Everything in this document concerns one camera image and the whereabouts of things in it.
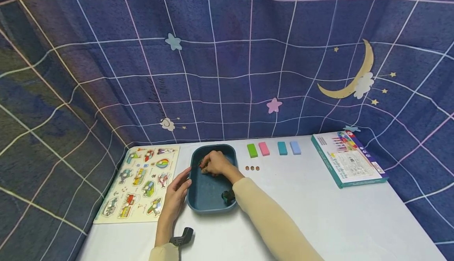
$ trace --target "crescent moon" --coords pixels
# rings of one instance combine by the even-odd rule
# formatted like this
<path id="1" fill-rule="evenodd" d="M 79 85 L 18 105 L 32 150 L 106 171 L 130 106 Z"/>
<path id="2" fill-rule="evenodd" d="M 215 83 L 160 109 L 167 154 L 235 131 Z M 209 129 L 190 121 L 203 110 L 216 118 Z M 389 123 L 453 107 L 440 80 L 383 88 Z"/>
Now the crescent moon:
<path id="1" fill-rule="evenodd" d="M 367 40 L 363 39 L 363 41 L 365 45 L 364 61 L 361 66 L 361 69 L 359 69 L 359 72 L 356 74 L 353 81 L 345 88 L 338 91 L 330 91 L 323 88 L 321 85 L 317 84 L 319 90 L 323 94 L 334 99 L 344 99 L 345 97 L 355 92 L 355 87 L 356 84 L 358 84 L 359 78 L 364 76 L 366 73 L 370 72 L 370 70 L 372 69 L 372 65 L 374 63 L 374 52 L 372 51 L 372 47 L 370 46 L 370 43 Z"/>

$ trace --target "grid pattern fabric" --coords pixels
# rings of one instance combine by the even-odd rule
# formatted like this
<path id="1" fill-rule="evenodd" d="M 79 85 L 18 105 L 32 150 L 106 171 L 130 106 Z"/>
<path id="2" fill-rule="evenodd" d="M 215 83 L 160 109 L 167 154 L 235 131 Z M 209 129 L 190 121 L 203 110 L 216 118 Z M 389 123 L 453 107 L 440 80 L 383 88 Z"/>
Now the grid pattern fabric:
<path id="1" fill-rule="evenodd" d="M 129 147 L 343 128 L 454 260 L 453 25 L 454 0 L 0 0 L 0 260 L 74 260 Z"/>

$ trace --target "small black object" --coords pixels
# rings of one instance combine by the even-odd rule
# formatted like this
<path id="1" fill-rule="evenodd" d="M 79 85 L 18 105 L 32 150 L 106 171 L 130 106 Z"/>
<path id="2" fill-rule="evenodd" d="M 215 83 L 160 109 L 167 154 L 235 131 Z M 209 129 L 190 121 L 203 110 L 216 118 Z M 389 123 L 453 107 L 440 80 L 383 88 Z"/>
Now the small black object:
<path id="1" fill-rule="evenodd" d="M 172 243 L 174 246 L 182 246 L 188 244 L 189 241 L 192 239 L 192 234 L 194 230 L 190 227 L 185 227 L 183 230 L 183 235 L 180 237 L 172 237 L 169 242 Z"/>
<path id="2" fill-rule="evenodd" d="M 231 205 L 235 199 L 235 193 L 233 189 L 230 189 L 229 191 L 222 192 L 221 197 L 227 205 Z"/>

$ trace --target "blue tray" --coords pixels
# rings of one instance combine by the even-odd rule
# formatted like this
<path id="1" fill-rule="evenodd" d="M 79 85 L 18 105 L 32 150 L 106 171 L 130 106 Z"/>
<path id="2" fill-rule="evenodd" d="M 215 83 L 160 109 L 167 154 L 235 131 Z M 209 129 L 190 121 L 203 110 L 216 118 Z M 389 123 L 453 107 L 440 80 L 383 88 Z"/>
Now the blue tray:
<path id="1" fill-rule="evenodd" d="M 231 205 L 226 205 L 221 198 L 224 191 L 232 189 L 232 184 L 224 175 L 212 177 L 211 174 L 201 173 L 199 163 L 210 151 L 222 151 L 224 156 L 234 166 L 238 167 L 235 150 L 230 145 L 206 145 L 198 148 L 192 154 L 191 172 L 189 173 L 192 184 L 188 189 L 188 205 L 197 213 L 220 213 L 236 205 L 236 201 Z"/>

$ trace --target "wrist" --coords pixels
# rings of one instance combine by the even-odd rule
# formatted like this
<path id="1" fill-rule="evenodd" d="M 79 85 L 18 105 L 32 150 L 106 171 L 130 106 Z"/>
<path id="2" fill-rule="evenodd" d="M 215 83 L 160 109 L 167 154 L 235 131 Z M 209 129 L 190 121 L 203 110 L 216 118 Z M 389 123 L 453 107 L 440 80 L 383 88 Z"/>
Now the wrist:
<path id="1" fill-rule="evenodd" d="M 163 246 L 168 243 L 173 236 L 173 222 L 167 216 L 160 216 L 158 220 L 158 227 L 156 229 L 155 247 Z"/>
<path id="2" fill-rule="evenodd" d="M 244 178 L 244 175 L 233 165 L 230 165 L 225 173 L 224 176 L 230 181 L 230 183 L 235 184 L 238 180 Z"/>

